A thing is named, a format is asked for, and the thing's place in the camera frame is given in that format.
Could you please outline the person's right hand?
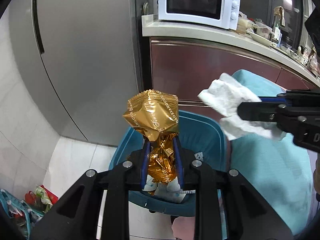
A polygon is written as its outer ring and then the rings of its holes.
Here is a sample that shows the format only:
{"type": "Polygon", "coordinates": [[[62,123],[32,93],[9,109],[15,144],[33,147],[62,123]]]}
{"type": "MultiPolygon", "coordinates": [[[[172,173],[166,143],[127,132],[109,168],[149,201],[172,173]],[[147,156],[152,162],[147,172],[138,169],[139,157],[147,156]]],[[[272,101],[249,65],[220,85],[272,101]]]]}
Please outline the person's right hand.
{"type": "Polygon", "coordinates": [[[317,154],[316,167],[313,172],[313,187],[320,194],[320,154],[317,154]]]}

